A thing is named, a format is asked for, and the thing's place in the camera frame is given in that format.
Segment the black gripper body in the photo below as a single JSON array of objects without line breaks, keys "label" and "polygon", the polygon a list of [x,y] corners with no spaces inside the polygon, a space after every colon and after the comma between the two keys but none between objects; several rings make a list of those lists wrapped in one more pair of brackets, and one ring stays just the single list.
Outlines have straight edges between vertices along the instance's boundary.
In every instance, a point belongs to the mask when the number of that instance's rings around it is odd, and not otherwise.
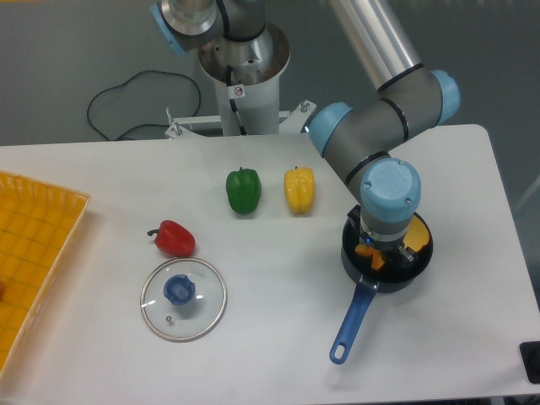
[{"label": "black gripper body", "polygon": [[385,262],[389,262],[391,257],[399,256],[398,248],[404,246],[407,231],[407,219],[381,219],[370,210],[350,210],[346,221],[346,257],[352,263],[368,263],[369,258],[357,256],[354,251],[358,244],[364,244],[380,251]]}]

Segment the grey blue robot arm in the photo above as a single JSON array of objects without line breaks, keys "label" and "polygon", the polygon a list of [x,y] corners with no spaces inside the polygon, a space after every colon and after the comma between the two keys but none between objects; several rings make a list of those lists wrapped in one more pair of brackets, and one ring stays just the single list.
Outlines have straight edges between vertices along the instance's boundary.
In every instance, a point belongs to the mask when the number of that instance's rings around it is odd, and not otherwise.
[{"label": "grey blue robot arm", "polygon": [[[315,115],[310,139],[358,199],[360,242],[382,256],[413,260],[405,243],[419,204],[419,181],[391,149],[453,116],[455,80],[428,71],[385,1],[337,1],[333,10],[379,98],[366,111],[334,103]],[[196,50],[213,80],[226,136],[275,133],[278,79],[290,52],[260,1],[159,1],[151,13],[168,47]]]}]

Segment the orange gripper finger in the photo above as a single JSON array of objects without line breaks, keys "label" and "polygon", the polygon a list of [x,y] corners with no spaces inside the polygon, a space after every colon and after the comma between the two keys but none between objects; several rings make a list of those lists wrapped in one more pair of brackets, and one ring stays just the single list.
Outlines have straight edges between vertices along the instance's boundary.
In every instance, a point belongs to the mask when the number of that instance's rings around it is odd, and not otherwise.
[{"label": "orange gripper finger", "polygon": [[358,244],[354,248],[355,254],[359,257],[369,258],[370,267],[374,270],[380,270],[385,265],[385,260],[381,252],[372,246]]}]

